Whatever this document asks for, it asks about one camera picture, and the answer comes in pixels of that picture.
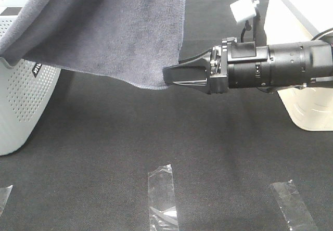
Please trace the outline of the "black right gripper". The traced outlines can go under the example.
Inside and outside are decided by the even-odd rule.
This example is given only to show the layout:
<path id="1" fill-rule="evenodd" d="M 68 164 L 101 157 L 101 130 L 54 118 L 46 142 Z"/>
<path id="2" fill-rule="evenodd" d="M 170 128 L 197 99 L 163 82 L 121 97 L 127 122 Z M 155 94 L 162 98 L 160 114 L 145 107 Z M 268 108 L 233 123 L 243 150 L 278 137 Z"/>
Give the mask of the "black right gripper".
<path id="1" fill-rule="evenodd" d="M 202 66 L 182 66 L 211 54 L 209 79 Z M 163 79 L 169 85 L 206 86 L 211 94 L 226 93 L 232 88 L 269 87 L 271 85 L 270 51 L 255 42 L 238 43 L 236 38 L 222 40 L 221 45 L 193 57 L 179 60 L 179 66 L 163 69 Z"/>

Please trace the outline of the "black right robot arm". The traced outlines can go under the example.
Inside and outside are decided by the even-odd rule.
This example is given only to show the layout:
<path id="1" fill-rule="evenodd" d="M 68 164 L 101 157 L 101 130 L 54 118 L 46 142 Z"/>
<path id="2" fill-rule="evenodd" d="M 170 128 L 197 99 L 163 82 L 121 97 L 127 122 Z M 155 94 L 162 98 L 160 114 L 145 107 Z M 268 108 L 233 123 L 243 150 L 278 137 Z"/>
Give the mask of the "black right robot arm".
<path id="1" fill-rule="evenodd" d="M 205 94 L 257 88 L 265 93 L 286 88 L 332 86 L 332 43 L 328 40 L 257 46 L 223 39 L 192 58 L 163 69 L 167 85 L 185 86 Z"/>

